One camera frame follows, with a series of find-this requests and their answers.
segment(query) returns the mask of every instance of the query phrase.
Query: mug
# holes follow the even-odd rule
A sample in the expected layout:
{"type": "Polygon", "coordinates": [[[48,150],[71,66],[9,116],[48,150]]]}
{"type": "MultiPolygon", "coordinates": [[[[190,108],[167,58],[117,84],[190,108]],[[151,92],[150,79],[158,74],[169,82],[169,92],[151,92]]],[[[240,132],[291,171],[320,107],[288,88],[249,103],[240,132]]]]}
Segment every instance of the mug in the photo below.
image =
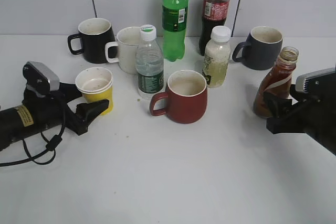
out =
{"type": "Polygon", "coordinates": [[[112,111],[113,74],[110,70],[101,67],[88,68],[77,75],[75,85],[89,103],[109,100],[109,107],[101,115],[112,111]]]}
{"type": "Polygon", "coordinates": [[[273,67],[281,48],[281,32],[273,27],[257,26],[252,29],[245,42],[238,44],[232,54],[232,59],[254,70],[266,70],[273,67]],[[242,57],[237,58],[242,48],[242,57]]]}
{"type": "Polygon", "coordinates": [[[78,33],[68,37],[68,47],[73,55],[83,54],[84,59],[90,63],[115,63],[117,48],[106,51],[106,46],[117,47],[111,23],[104,18],[91,18],[84,20],[78,26],[78,33]],[[80,39],[81,49],[73,50],[71,41],[80,39]]]}
{"type": "Polygon", "coordinates": [[[132,26],[117,33],[119,67],[126,73],[137,74],[135,55],[140,42],[140,27],[132,26]]]}
{"type": "Polygon", "coordinates": [[[206,80],[193,70],[181,70],[168,78],[166,92],[155,94],[150,103],[153,116],[167,114],[177,123],[193,123],[205,113],[207,106],[206,80]],[[154,110],[155,104],[166,99],[166,107],[154,110]]]}

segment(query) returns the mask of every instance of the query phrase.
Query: white table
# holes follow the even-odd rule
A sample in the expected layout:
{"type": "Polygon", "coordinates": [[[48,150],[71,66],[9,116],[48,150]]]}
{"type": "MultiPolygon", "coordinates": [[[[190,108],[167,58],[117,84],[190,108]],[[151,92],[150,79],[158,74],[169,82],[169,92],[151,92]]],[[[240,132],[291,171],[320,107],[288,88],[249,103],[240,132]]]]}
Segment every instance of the white table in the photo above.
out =
{"type": "MultiPolygon", "coordinates": [[[[72,56],[66,39],[0,36],[2,109],[20,104],[28,60],[69,83],[94,66],[72,56]]],[[[243,40],[233,38],[232,48],[243,40]]],[[[201,69],[197,45],[187,38],[183,60],[165,61],[165,80],[201,69]]],[[[335,66],[336,38],[286,38],[284,45],[300,50],[294,79],[335,66]]],[[[267,71],[230,62],[224,85],[209,90],[204,117],[182,125],[150,116],[135,76],[103,66],[114,74],[112,113],[80,137],[66,130],[50,165],[1,168],[1,224],[336,223],[336,157],[307,135],[272,135],[251,110],[267,71]]],[[[44,148],[40,136],[27,142],[33,154],[44,148]]],[[[20,142],[0,153],[0,162],[22,158],[20,142]]]]}

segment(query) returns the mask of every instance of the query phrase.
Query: bottle cap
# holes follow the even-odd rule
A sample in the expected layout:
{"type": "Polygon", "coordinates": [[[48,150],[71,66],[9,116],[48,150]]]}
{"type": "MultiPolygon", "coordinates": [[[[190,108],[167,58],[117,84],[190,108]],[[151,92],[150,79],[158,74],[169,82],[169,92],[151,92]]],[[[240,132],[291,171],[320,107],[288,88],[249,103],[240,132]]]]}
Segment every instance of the bottle cap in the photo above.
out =
{"type": "Polygon", "coordinates": [[[211,39],[216,42],[228,42],[231,37],[231,29],[226,26],[215,26],[212,29],[211,39]]]}
{"type": "Polygon", "coordinates": [[[143,25],[140,27],[140,36],[144,41],[152,41],[156,39],[156,28],[152,25],[143,25]]]}

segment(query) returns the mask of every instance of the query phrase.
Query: mug handle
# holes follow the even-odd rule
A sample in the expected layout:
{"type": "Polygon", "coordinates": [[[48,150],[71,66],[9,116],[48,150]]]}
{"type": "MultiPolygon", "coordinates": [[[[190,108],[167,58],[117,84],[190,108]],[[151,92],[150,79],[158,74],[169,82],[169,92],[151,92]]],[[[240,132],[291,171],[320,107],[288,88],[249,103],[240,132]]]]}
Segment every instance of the mug handle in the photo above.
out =
{"type": "Polygon", "coordinates": [[[232,59],[233,59],[233,61],[235,61],[235,62],[241,62],[241,61],[243,60],[243,58],[242,58],[242,57],[237,58],[237,55],[238,55],[239,51],[240,51],[243,47],[250,47],[250,46],[251,46],[251,43],[250,43],[249,41],[245,41],[245,42],[241,42],[241,43],[239,43],[239,44],[236,46],[235,50],[233,51],[233,54],[232,54],[232,59]]]}
{"type": "Polygon", "coordinates": [[[118,43],[117,42],[108,42],[106,43],[105,45],[105,57],[106,57],[106,61],[108,63],[116,63],[116,62],[119,62],[119,58],[116,57],[116,58],[109,58],[109,48],[110,47],[117,47],[118,46],[118,43]]]}
{"type": "Polygon", "coordinates": [[[149,110],[151,112],[151,115],[153,116],[159,116],[159,115],[164,115],[167,114],[167,109],[163,108],[163,109],[159,109],[159,110],[154,110],[154,106],[155,104],[162,99],[167,99],[168,98],[168,93],[167,92],[163,92],[163,93],[159,93],[159,94],[155,94],[152,97],[151,103],[149,105],[149,110]]]}
{"type": "Polygon", "coordinates": [[[81,35],[80,34],[73,34],[73,35],[70,35],[68,37],[68,47],[69,47],[69,50],[70,52],[73,54],[73,55],[80,55],[84,52],[84,50],[81,48],[79,50],[73,50],[72,46],[71,46],[71,41],[73,39],[80,39],[81,38],[81,35]]]}

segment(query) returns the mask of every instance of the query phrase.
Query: green soda bottle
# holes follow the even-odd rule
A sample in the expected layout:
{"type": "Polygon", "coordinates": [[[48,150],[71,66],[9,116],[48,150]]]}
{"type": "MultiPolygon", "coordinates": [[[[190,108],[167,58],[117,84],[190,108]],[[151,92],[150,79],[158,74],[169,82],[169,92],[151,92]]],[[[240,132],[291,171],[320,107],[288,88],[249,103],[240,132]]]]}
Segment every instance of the green soda bottle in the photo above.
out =
{"type": "Polygon", "coordinates": [[[163,54],[169,61],[184,56],[188,0],[163,0],[163,54]]]}

